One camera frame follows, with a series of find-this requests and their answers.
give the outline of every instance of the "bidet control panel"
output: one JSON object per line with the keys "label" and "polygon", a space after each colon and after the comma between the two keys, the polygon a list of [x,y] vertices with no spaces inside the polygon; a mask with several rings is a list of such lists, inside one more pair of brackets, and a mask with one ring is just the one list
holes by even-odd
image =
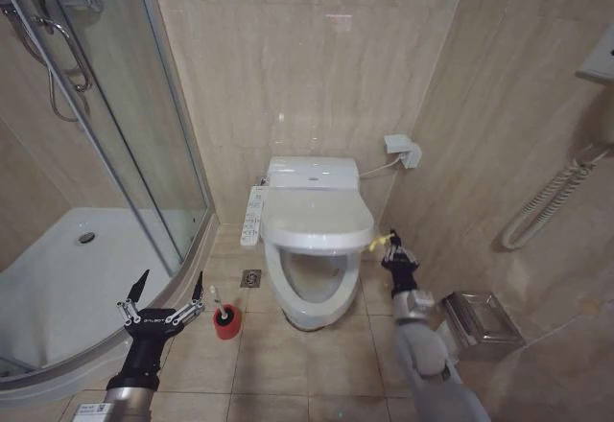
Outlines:
{"label": "bidet control panel", "polygon": [[246,210],[246,218],[243,221],[243,231],[241,232],[241,246],[255,247],[258,243],[258,235],[260,234],[260,217],[262,216],[262,207],[265,204],[268,187],[254,185],[249,192],[248,209]]}

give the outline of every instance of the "red toilet brush holder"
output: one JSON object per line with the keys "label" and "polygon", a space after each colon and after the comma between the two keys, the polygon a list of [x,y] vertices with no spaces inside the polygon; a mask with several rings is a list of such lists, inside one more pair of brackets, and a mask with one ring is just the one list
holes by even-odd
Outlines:
{"label": "red toilet brush holder", "polygon": [[241,330],[241,311],[232,304],[224,304],[225,317],[218,308],[213,314],[213,326],[218,338],[230,340]]}

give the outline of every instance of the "wall outlet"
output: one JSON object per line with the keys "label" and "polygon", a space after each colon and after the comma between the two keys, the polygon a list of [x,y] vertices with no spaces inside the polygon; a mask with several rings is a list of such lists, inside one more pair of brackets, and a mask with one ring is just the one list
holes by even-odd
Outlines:
{"label": "wall outlet", "polygon": [[401,157],[401,163],[403,163],[405,169],[417,168],[420,158],[422,158],[422,149],[420,149],[415,142],[412,142],[412,149],[410,151],[400,153],[399,156]]}
{"label": "wall outlet", "polygon": [[422,157],[422,150],[405,134],[384,136],[387,153],[398,153],[405,168],[415,168]]}
{"label": "wall outlet", "polygon": [[384,136],[386,142],[386,153],[407,152],[412,148],[412,139],[405,134],[390,134]]}
{"label": "wall outlet", "polygon": [[576,77],[599,84],[614,82],[614,24],[576,71]]}

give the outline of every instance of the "toilet lid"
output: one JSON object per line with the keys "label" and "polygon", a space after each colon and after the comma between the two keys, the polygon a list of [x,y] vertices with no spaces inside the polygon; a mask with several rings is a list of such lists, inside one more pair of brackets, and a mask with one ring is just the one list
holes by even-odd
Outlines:
{"label": "toilet lid", "polygon": [[358,190],[270,189],[262,237],[296,252],[343,254],[373,239],[373,217]]}

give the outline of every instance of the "tiled floor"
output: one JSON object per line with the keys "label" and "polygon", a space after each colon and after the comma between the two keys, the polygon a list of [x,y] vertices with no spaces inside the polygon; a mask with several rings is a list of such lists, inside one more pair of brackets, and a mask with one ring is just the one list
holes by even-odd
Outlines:
{"label": "tiled floor", "polygon": [[[241,249],[239,232],[238,226],[221,226],[204,281],[242,310],[242,332],[218,340],[206,313],[177,336],[160,373],[153,420],[414,420],[392,348],[388,275],[377,260],[369,255],[363,261],[361,287],[347,315],[320,331],[301,333],[275,302],[262,248]],[[239,288],[245,269],[263,271],[259,289]],[[78,404],[102,400],[102,385],[27,413],[0,412],[0,420],[70,420]]]}

